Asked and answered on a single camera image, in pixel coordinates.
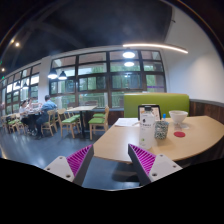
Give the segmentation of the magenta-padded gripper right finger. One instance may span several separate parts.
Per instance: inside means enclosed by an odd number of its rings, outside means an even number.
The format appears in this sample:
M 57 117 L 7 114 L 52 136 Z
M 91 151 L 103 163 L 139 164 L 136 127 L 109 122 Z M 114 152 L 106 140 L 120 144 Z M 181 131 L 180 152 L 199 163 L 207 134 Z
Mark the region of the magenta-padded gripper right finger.
M 147 185 L 181 170 L 181 167 L 166 155 L 155 155 L 133 144 L 128 145 L 128 154 L 141 185 Z

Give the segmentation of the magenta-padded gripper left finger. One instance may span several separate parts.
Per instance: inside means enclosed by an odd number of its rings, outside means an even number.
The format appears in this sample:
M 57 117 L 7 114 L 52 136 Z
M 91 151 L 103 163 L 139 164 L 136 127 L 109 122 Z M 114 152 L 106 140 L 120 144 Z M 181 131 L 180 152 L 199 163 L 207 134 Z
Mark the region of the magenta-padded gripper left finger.
M 93 155 L 93 145 L 90 144 L 68 157 L 58 156 L 44 170 L 81 186 Z

